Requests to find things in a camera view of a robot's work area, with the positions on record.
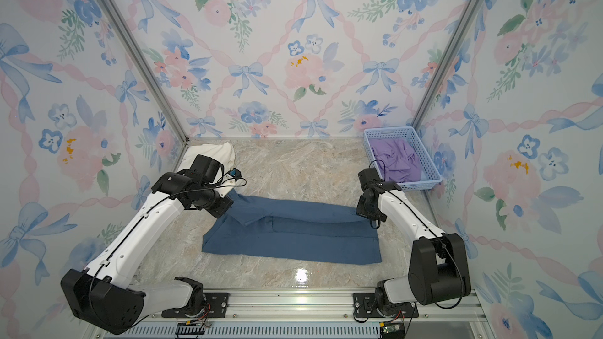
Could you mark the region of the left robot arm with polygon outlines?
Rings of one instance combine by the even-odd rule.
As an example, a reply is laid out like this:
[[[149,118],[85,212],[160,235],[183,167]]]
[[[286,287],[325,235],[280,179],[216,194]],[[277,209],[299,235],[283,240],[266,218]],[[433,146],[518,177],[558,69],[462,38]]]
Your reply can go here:
[[[193,164],[163,174],[125,229],[80,270],[69,269],[61,280],[72,315],[119,335],[147,317],[166,310],[204,319],[210,303],[201,282],[177,277],[167,283],[133,287],[133,277],[155,242],[185,210],[205,210],[220,218],[233,204],[227,194],[241,172],[198,155]]]

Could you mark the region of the white t-shirt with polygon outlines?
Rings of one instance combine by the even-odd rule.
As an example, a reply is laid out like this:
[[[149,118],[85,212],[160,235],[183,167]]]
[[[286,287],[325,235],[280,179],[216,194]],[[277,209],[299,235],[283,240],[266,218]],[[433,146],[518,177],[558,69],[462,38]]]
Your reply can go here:
[[[204,161],[215,161],[218,163],[215,176],[211,179],[212,182],[218,182],[221,177],[226,180],[226,173],[229,172],[235,165],[235,150],[229,143],[222,144],[201,144],[187,147],[182,161],[178,165],[176,171],[190,169],[198,156],[203,156]]]

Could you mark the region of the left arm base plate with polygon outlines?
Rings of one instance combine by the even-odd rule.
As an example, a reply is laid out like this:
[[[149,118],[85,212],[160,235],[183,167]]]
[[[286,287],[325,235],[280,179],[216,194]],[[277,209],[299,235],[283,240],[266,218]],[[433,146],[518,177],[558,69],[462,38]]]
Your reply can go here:
[[[229,293],[198,293],[183,308],[168,309],[161,312],[161,317],[168,319],[223,319],[229,304]]]

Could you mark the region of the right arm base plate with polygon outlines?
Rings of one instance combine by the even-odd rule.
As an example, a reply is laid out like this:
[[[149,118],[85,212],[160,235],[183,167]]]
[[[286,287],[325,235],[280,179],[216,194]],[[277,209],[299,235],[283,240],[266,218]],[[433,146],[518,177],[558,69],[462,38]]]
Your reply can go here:
[[[418,309],[413,303],[391,303],[387,298],[378,297],[375,293],[354,293],[353,307],[353,315],[359,320],[392,320],[396,316],[399,319],[419,317]]]

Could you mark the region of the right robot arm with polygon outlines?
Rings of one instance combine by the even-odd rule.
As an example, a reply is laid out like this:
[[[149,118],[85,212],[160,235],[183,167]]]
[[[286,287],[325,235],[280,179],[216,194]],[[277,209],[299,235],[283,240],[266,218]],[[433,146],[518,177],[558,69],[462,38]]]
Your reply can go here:
[[[375,168],[358,174],[362,195],[356,214],[375,224],[388,220],[402,231],[411,243],[407,273],[387,279],[375,288],[375,302],[384,316],[403,315],[404,307],[455,301],[453,309],[473,290],[466,246],[460,235],[447,233],[427,219],[410,202],[401,187],[387,182]]]

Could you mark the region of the blue t-shirt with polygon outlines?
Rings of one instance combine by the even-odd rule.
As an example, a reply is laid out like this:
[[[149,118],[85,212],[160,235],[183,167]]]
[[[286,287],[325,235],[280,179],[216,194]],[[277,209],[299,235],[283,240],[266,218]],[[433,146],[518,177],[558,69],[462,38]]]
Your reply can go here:
[[[378,232],[353,207],[244,196],[203,236],[202,251],[347,265],[382,261]]]

